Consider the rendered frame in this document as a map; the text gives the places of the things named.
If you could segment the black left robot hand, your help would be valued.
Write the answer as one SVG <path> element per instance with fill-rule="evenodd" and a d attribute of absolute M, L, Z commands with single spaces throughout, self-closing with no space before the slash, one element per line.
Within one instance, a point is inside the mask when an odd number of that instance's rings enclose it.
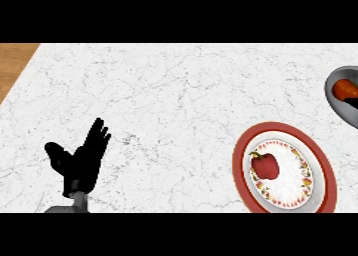
<path fill-rule="evenodd" d="M 66 151 L 64 147 L 55 142 L 45 144 L 51 167 L 64 177 L 63 196 L 66 198 L 76 192 L 83 192 L 85 194 L 92 192 L 110 138 L 111 134 L 104 126 L 104 120 L 97 118 L 85 143 L 75 153 Z"/>

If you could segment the grey metal pan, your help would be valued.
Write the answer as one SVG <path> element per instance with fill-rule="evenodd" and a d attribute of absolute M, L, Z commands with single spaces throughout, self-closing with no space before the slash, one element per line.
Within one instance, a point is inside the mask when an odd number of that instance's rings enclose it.
<path fill-rule="evenodd" d="M 331 73 L 326 80 L 326 97 L 330 106 L 346 121 L 346 123 L 358 129 L 358 109 L 348 103 L 340 101 L 333 95 L 333 86 L 340 79 L 349 79 L 358 84 L 358 66 L 342 66 Z"/>

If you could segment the red orange tomato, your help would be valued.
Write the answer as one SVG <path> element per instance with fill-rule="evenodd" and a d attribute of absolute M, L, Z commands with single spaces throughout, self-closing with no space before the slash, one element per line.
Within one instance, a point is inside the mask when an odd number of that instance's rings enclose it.
<path fill-rule="evenodd" d="M 333 85 L 333 95 L 340 101 L 358 98 L 358 84 L 349 79 L 340 79 Z"/>

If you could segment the red rimmed floral plate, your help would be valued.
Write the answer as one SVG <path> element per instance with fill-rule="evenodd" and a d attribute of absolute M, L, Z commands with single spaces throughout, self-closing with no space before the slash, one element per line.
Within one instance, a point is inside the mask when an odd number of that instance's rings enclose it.
<path fill-rule="evenodd" d="M 280 165 L 277 179 L 258 177 L 252 152 L 275 156 Z M 331 164 L 315 141 L 293 126 L 264 122 L 246 130 L 236 144 L 233 173 L 252 212 L 334 212 L 337 185 Z"/>

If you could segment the red bell pepper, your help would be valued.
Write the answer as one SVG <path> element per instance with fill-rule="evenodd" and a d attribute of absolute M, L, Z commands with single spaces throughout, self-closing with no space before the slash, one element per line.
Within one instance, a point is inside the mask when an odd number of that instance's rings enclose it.
<path fill-rule="evenodd" d="M 256 175 L 261 179 L 274 180 L 280 175 L 280 165 L 275 156 L 271 153 L 259 154 L 252 152 L 252 167 L 255 169 Z"/>

